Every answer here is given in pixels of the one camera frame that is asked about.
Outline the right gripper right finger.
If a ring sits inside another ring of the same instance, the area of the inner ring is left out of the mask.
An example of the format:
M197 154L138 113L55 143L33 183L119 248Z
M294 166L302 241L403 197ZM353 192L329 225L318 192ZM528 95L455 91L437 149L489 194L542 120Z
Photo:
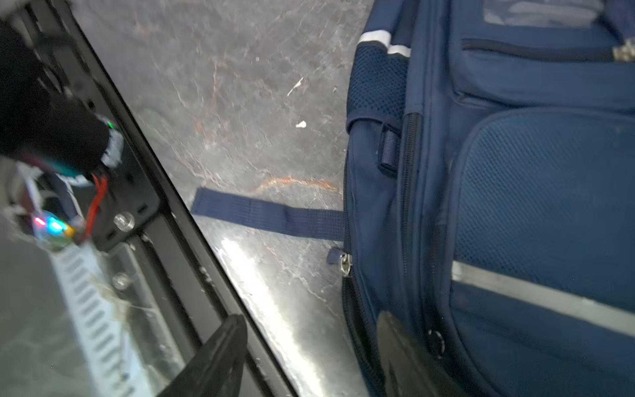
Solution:
M466 392L389 312L377 323L377 344L388 396L465 396Z

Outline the navy blue student backpack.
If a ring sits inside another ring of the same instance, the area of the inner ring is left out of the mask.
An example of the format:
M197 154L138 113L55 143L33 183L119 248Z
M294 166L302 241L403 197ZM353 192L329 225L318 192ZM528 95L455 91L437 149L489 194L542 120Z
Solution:
M342 210L191 211L334 241L370 395L384 311L465 396L633 395L633 2L377 1L346 129Z

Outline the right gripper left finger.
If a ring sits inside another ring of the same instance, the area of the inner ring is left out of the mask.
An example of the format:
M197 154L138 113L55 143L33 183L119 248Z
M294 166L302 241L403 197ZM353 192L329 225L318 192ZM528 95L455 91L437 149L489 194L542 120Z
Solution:
M232 314L159 397L238 397L246 354L246 319Z

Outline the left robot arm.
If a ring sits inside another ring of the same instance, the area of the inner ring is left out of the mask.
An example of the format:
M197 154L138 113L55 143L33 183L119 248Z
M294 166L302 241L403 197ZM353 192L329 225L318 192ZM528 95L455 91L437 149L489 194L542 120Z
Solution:
M46 84L47 66L1 23L1 154L66 177L115 170L124 137L105 117Z

